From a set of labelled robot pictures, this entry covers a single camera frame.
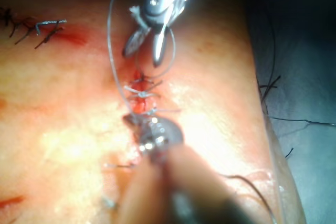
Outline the left arm needle driver jaw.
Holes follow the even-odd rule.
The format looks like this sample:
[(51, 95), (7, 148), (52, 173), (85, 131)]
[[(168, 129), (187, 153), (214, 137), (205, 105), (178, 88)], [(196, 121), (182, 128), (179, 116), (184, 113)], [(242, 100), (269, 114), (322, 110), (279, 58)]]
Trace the left arm needle driver jaw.
[(135, 113), (125, 114), (122, 120), (131, 130), (136, 130), (139, 126), (139, 116)]

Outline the right arm needle driver jaw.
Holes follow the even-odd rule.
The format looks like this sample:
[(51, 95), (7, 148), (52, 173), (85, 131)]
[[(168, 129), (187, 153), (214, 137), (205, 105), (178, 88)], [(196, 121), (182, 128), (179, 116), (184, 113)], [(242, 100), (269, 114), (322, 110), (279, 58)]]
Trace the right arm needle driver jaw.
[(122, 55), (124, 57), (132, 57), (144, 43), (146, 37), (148, 36), (151, 30), (152, 30), (151, 27), (149, 28), (138, 27), (125, 43), (122, 50)]
[(153, 65), (154, 67), (160, 66), (163, 61), (165, 47), (166, 47), (166, 25), (158, 27), (153, 36)]

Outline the left arm needle driver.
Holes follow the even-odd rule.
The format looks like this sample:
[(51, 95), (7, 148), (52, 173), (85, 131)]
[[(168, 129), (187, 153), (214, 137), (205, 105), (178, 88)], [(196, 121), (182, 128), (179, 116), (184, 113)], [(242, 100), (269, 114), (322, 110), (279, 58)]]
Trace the left arm needle driver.
[(153, 163), (165, 160), (169, 148), (184, 143), (181, 128), (164, 117), (143, 117), (134, 130), (141, 155)]

